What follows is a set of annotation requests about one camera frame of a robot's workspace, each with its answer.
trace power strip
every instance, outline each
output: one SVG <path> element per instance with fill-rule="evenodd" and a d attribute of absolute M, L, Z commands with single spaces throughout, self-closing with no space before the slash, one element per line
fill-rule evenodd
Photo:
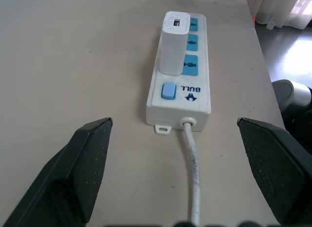
<path fill-rule="evenodd" d="M 169 22 L 173 22 L 174 26 L 177 24 L 179 26 L 180 19 L 174 17 L 178 17 L 180 12 L 168 13 L 171 13 Z M 180 60 L 181 63 L 177 62 L 176 64 L 177 68 L 183 64 L 182 74 L 167 75 L 160 70 L 160 64 L 164 63 L 160 57 L 165 59 L 160 53 L 165 52 L 165 45 L 168 41 L 174 42 L 175 38 L 182 37 L 181 35 L 170 35 L 170 40 L 167 39 L 169 36 L 164 33 L 165 22 L 168 21 L 166 17 L 158 44 L 146 104 L 146 122 L 155 126 L 156 133 L 160 135 L 168 135 L 172 128 L 183 129 L 185 122 L 192 124 L 192 131 L 202 131 L 211 113 L 206 17 L 201 14 L 188 13 L 188 15 L 190 27 L 187 43 L 184 45 L 186 49 L 182 52 L 184 60 Z M 166 43 L 162 45 L 164 36 L 166 36 Z M 175 49 L 175 47 L 181 46 L 172 45 L 171 49 Z"/>

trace gray floor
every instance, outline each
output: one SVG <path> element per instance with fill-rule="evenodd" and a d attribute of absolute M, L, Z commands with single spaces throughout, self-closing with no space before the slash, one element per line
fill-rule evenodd
<path fill-rule="evenodd" d="M 312 87 L 312 28 L 255 26 L 271 81 L 288 79 Z"/>

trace white cable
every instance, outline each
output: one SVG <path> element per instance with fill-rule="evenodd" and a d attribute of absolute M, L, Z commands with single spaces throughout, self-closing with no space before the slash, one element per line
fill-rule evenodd
<path fill-rule="evenodd" d="M 184 133 L 188 144 L 188 152 L 191 158 L 192 165 L 192 214 L 191 222 L 199 226 L 200 222 L 200 176 L 199 176 L 199 162 L 196 151 L 196 146 L 191 130 L 191 123 L 184 123 Z"/>

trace white curtain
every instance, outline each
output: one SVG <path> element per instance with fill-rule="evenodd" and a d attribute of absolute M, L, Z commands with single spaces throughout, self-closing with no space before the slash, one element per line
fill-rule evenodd
<path fill-rule="evenodd" d="M 258 23 L 304 29 L 312 19 L 312 0 L 247 0 Z"/>

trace white table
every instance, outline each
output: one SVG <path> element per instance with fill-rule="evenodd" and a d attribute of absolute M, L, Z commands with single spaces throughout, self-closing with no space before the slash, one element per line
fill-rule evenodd
<path fill-rule="evenodd" d="M 236 126 L 283 127 L 246 0 L 0 0 L 0 224 L 76 129 L 114 121 L 89 227 L 171 226 L 188 215 L 182 131 L 145 123 L 167 11 L 207 17 L 212 114 L 194 133 L 202 224 L 276 223 Z"/>

